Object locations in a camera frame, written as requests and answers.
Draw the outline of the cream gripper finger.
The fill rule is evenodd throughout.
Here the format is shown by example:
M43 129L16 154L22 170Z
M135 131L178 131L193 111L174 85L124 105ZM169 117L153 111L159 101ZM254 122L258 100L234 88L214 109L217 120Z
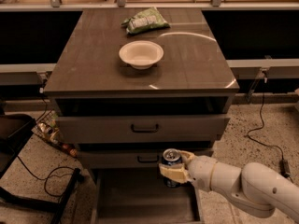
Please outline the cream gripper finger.
M195 155L192 152L181 150L180 151L182 163L187 166L195 157Z
M187 183L191 180L190 174L183 163L175 165L159 164L161 175L180 184Z

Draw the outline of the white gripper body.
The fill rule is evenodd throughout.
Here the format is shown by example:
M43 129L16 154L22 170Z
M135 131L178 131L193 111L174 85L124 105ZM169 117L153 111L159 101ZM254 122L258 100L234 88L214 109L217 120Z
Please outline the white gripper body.
M208 156L196 156L187 165L190 180L196 189L211 191L210 183L217 160Z

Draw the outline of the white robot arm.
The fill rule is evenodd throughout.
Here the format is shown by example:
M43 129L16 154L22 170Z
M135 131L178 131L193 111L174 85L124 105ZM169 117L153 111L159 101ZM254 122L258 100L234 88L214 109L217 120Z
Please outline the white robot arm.
M161 175L195 189L214 191L233 206L260 218L271 217L278 209L299 222L299 187L258 162L242 168L191 152L178 152L181 162L159 165Z

